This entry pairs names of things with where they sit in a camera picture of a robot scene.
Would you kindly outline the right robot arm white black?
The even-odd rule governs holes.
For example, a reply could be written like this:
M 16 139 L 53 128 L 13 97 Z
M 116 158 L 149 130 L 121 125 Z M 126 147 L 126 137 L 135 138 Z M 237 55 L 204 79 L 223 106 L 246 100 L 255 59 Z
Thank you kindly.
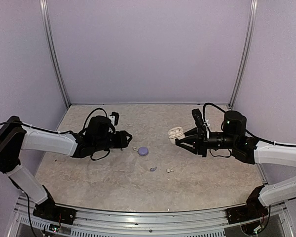
M 247 164 L 277 164 L 296 168 L 296 144 L 270 142 L 249 135 L 247 119 L 237 111 L 226 111 L 221 132 L 211 132 L 199 109 L 192 110 L 196 127 L 168 131 L 169 140 L 178 147 L 206 157 L 209 150 L 230 150 L 231 156 Z M 249 195 L 242 214 L 253 219 L 262 208 L 296 198 L 296 176 L 273 185 L 262 185 Z

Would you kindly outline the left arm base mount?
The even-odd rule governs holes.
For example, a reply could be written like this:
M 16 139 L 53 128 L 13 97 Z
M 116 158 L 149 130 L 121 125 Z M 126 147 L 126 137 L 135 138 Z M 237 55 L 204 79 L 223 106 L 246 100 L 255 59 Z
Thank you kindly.
M 48 189 L 44 185 L 43 188 L 47 193 L 47 200 L 35 205 L 33 215 L 59 224 L 72 225 L 76 216 L 76 210 L 57 205 Z

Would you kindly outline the cream earbud charging case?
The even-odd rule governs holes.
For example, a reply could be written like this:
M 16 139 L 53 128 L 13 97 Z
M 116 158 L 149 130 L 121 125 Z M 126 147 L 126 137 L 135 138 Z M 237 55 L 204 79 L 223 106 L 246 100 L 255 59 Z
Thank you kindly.
M 182 127 L 174 127 L 168 131 L 168 138 L 172 144 L 175 144 L 176 139 L 183 139 L 185 138 L 184 130 Z

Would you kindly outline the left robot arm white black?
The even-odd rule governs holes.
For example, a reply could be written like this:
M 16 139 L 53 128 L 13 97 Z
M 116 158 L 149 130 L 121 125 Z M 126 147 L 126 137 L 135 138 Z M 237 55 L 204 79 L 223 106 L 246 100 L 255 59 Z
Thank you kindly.
M 117 131 L 115 126 L 116 122 L 110 117 L 96 116 L 78 133 L 60 132 L 34 127 L 12 116 L 0 123 L 0 172 L 33 200 L 46 218 L 56 219 L 58 206 L 47 188 L 22 166 L 20 152 L 36 150 L 72 158 L 91 158 L 96 152 L 110 153 L 112 149 L 127 148 L 132 135 L 125 130 Z

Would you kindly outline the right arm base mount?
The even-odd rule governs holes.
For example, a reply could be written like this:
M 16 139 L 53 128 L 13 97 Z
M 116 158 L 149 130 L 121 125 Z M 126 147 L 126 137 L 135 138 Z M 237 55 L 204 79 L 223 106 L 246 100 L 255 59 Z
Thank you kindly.
M 226 210 L 229 224 L 257 219 L 269 214 L 268 207 L 263 206 L 258 199 L 262 188 L 264 188 L 264 185 L 256 187 L 251 192 L 244 205 L 228 208 Z

